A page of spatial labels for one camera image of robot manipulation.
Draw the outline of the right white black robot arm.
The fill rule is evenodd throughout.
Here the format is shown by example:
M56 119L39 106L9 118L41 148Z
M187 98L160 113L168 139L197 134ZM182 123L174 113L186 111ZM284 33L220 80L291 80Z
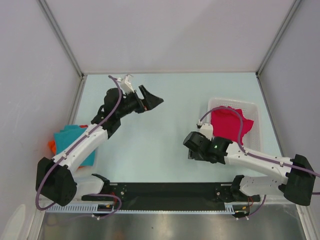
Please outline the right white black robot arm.
M183 141L192 158L197 161L244 167L263 174L262 177L237 176L236 185L230 188L231 196L242 201L253 195L283 195L288 201L309 206L316 173L307 158L268 156L243 148L223 137L208 139L200 132L192 131Z

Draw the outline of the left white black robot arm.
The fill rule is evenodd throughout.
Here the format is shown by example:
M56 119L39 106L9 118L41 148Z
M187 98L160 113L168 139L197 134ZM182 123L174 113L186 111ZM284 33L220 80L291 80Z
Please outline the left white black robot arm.
M133 112L141 114L150 111L164 102L143 85L139 89L142 98L139 98L135 90L124 93L120 87L109 89L104 97L104 104L84 133L53 158L43 157L38 162L35 183L37 209L43 209L39 203L40 196L62 207L73 199L84 200L96 196L105 200L110 196L111 188L105 177L93 173L75 177L74 174L84 160L118 130L121 118Z

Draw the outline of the red t shirt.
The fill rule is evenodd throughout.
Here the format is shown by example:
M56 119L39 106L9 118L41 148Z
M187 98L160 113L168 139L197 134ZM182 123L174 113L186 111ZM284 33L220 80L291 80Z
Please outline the red t shirt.
M240 143L243 145L243 137L246 135L253 127L254 121L251 119L247 119L243 115L243 111L241 109L234 109L228 106L229 109L218 109L211 113L210 115L210 123L213 126L213 135L215 137L222 137L225 139L229 139L233 142L238 141L238 134L240 130L240 119L237 112L242 119L242 130L240 134Z

